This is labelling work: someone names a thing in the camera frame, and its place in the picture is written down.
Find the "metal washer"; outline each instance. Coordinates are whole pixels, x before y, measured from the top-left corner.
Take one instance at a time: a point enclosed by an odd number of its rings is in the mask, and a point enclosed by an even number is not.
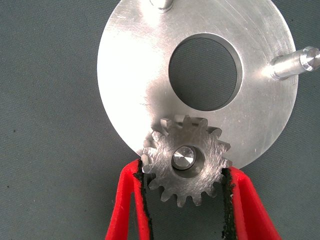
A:
[[[177,46],[199,37],[227,48],[237,68],[232,97],[214,111],[184,104],[169,80]],[[165,13],[148,0],[121,0],[100,42],[99,90],[114,128],[139,155],[161,118],[189,115],[222,129],[220,139],[231,145],[224,157],[242,168],[263,154],[287,124],[298,76],[274,80],[268,66],[295,50],[290,30],[270,0],[174,0]]]

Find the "gear tooth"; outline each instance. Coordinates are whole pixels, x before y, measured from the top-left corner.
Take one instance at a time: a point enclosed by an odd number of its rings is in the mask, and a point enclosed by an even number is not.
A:
[[[192,200],[194,202],[194,205],[196,205],[196,206],[200,206],[202,203],[201,195],[193,196]]]
[[[207,130],[207,128],[208,128],[208,120],[206,118],[202,118],[198,125],[199,125],[199,128]]]
[[[142,154],[141,161],[142,161],[143,166],[150,164],[150,159],[146,154]]]
[[[150,173],[152,173],[151,172],[152,168],[153,168],[152,164],[144,165],[144,166],[142,166],[142,172],[145,173],[145,174],[150,174]]]
[[[231,166],[232,166],[232,161],[230,161],[230,160],[228,160],[228,159],[226,159],[225,157],[221,157],[221,160],[223,161],[223,163],[222,163],[222,168],[223,169],[228,169],[228,168],[230,168]]]
[[[211,135],[217,139],[220,138],[221,134],[222,134],[222,130],[220,128],[216,128],[211,132]]]
[[[183,119],[182,122],[182,126],[184,128],[191,128],[192,127],[192,121],[191,121],[191,117],[189,117],[188,115],[186,115]]]
[[[223,148],[224,152],[227,152],[231,148],[231,145],[224,141],[219,141],[219,145]]]
[[[169,118],[161,118],[160,120],[161,127],[168,132],[170,128],[173,126],[173,121]]]
[[[186,203],[186,196],[178,195],[176,199],[176,204],[179,208],[182,208]]]
[[[159,186],[159,183],[158,183],[157,179],[155,178],[149,183],[148,187],[151,190],[155,190],[155,189],[159,188],[160,186]]]
[[[155,155],[157,149],[153,148],[153,147],[145,147],[143,149],[143,154],[149,156],[150,158],[152,158]]]
[[[158,131],[153,131],[153,132],[151,133],[151,136],[152,136],[153,140],[154,140],[156,143],[158,143],[159,140],[160,140],[160,138],[161,138],[163,135],[162,135],[160,132],[158,132]]]
[[[216,190],[214,188],[214,186],[212,186],[211,188],[205,190],[206,194],[208,194],[210,197],[215,198],[217,196]]]
[[[171,198],[172,195],[173,194],[171,192],[169,192],[168,190],[164,189],[163,193],[161,194],[161,201],[162,202],[168,201]]]

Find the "red plastic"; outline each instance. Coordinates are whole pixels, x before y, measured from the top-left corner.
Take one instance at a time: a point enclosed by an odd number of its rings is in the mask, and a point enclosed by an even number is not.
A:
[[[139,160],[129,163],[120,174],[115,205],[105,240],[127,240],[131,194],[134,193],[140,240],[151,240],[149,218],[145,211],[142,183],[134,174]],[[238,240],[281,240],[250,178],[231,167],[232,205]]]
[[[121,171],[115,205],[105,240],[127,240],[131,194],[134,193],[140,240],[150,240],[149,218],[141,194],[142,183],[134,174],[139,171],[139,160],[129,163]]]
[[[281,240],[250,178],[230,168],[232,205],[238,240]]]

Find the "spur gear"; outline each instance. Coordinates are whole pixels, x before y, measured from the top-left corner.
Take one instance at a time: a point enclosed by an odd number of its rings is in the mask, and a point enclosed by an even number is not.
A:
[[[178,207],[192,197],[196,206],[201,205],[201,193],[215,197],[213,183],[223,179],[222,169],[232,162],[222,157],[229,150],[228,143],[218,140],[220,128],[208,127],[205,118],[184,116],[182,123],[162,118],[162,131],[154,130],[152,139],[146,140],[141,156],[143,172],[155,174],[150,189],[164,187],[163,202],[177,196]]]

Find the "circular hole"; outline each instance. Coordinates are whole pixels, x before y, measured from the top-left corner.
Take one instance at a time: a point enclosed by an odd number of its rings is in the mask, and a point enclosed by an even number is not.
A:
[[[228,103],[235,92],[237,68],[224,46],[196,37],[183,41],[174,51],[169,78],[185,104],[196,110],[213,111]]]
[[[174,172],[185,179],[197,176],[202,171],[204,164],[204,154],[194,146],[179,147],[171,160]]]

